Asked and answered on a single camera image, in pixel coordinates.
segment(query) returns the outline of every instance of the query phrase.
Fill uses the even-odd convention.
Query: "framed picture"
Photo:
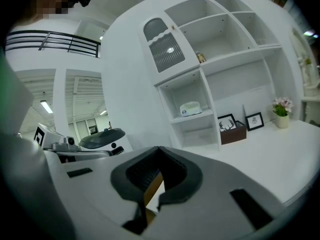
[[[245,122],[248,131],[252,131],[265,126],[261,112],[246,116]]]
[[[227,114],[227,115],[218,117],[218,123],[220,127],[220,132],[237,128],[236,120],[232,114]]]

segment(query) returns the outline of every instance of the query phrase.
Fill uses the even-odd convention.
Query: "flower pot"
[[[286,116],[279,116],[279,115],[275,115],[275,125],[278,128],[284,129],[284,128],[288,128],[289,126],[289,115]]]

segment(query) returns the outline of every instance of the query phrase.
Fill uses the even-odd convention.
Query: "ceiling light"
[[[310,30],[310,31],[304,32],[303,34],[306,35],[306,36],[313,36],[315,33]]]
[[[169,49],[168,49],[168,50],[166,50],[166,51],[170,54],[170,53],[173,53],[173,52],[174,52],[174,50],[175,50],[175,49],[174,49],[173,47],[171,47],[171,48],[169,48]]]
[[[46,100],[41,100],[40,103],[49,114],[53,113]]]

